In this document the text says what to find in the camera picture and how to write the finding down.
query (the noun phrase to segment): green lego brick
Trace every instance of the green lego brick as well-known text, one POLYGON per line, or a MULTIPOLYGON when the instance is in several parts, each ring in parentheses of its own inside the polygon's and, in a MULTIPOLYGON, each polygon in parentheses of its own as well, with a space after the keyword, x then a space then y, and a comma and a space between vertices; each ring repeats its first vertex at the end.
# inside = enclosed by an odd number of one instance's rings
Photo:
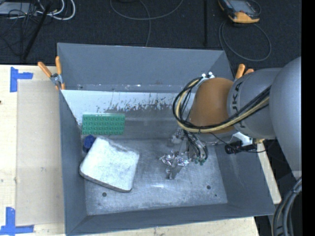
POLYGON ((83 135, 121 135, 125 129, 125 115, 97 114, 83 115, 83 135))

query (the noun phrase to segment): yellow cable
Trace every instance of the yellow cable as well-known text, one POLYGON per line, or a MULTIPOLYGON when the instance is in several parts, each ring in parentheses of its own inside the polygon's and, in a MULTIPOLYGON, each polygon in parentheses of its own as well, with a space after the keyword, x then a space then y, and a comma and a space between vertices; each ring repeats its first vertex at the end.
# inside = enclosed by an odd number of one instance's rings
MULTIPOLYGON (((196 81, 193 81, 190 85, 190 86, 193 86, 194 84, 196 84, 198 80, 196 81)), ((182 95, 181 97, 179 98, 178 100, 178 103, 177 103, 177 106, 176 106, 176 110, 175 110, 175 114, 176 116, 178 117, 179 116, 179 106, 180 106, 180 103, 182 102, 185 94, 187 93, 187 91, 189 91, 189 89, 187 89, 182 95)), ((241 114, 240 116, 236 117, 235 119, 225 123, 225 124, 222 124, 218 127, 213 127, 213 128, 206 128, 206 129, 198 129, 198 128, 190 128, 190 127, 187 127, 185 126, 184 124, 180 123, 179 121, 177 121, 178 125, 186 130, 186 131, 189 131, 189 132, 193 132, 193 133, 209 133, 209 132, 214 132, 214 131, 217 131, 217 130, 220 130, 220 129, 223 129, 223 128, 226 128, 226 127, 229 127, 237 122, 239 122, 240 120, 246 118, 247 116, 249 116, 250 114, 254 113, 255 111, 257 111, 259 108, 261 108, 265 103, 267 103, 269 100, 269 96, 267 96, 265 99, 263 99, 260 103, 258 103, 256 106, 254 106, 253 108, 249 109, 248 111, 246 111, 245 113, 241 114)))

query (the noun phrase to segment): black floor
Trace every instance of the black floor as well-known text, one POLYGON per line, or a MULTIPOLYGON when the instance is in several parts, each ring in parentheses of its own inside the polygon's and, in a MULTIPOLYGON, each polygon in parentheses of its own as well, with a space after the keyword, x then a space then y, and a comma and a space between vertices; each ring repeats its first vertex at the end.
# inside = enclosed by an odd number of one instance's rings
MULTIPOLYGON (((36 0, 8 1, 39 6, 36 0)), ((220 9, 218 0, 74 0, 75 16, 67 21, 48 16, 32 45, 29 44, 42 16, 9 19, 8 16, 14 16, 11 12, 10 15, 0 15, 0 64, 43 61, 46 65, 54 65, 58 42, 224 49, 233 71, 240 63, 253 69, 283 67, 301 56, 302 0, 255 1, 261 7, 259 23, 235 27, 220 9), (147 17, 154 19, 141 20, 147 17)), ((49 0, 41 2, 46 6, 49 0)), ((51 8, 60 6, 60 0, 54 0, 51 8)), ((66 11, 64 17, 73 12, 69 0, 66 1, 66 11)), ((276 180, 290 173, 278 144, 268 155, 276 180)), ((256 224, 261 236, 271 235, 266 217, 256 218, 256 224)))

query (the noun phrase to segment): blue object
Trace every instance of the blue object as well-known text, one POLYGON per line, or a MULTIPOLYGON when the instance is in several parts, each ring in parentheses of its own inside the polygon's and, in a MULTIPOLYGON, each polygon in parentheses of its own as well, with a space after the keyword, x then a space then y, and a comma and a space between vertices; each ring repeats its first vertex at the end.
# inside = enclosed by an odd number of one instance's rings
POLYGON ((95 137, 93 135, 88 135, 83 142, 83 150, 87 153, 89 149, 92 147, 95 141, 95 137))
POLYGON ((0 235, 15 236, 15 234, 32 233, 34 225, 32 226, 15 226, 15 209, 11 207, 6 208, 5 225, 0 228, 0 235))
POLYGON ((17 80, 31 80, 33 78, 32 73, 19 73, 18 69, 11 67, 11 77, 10 77, 10 92, 16 92, 18 90, 17 80))

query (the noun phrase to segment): white sponge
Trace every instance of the white sponge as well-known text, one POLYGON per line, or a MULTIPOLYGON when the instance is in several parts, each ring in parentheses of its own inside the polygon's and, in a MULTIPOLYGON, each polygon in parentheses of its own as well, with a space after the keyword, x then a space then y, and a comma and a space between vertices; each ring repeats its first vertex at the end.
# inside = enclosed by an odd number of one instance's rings
POLYGON ((119 192, 130 192, 139 154, 98 137, 80 165, 82 177, 119 192))

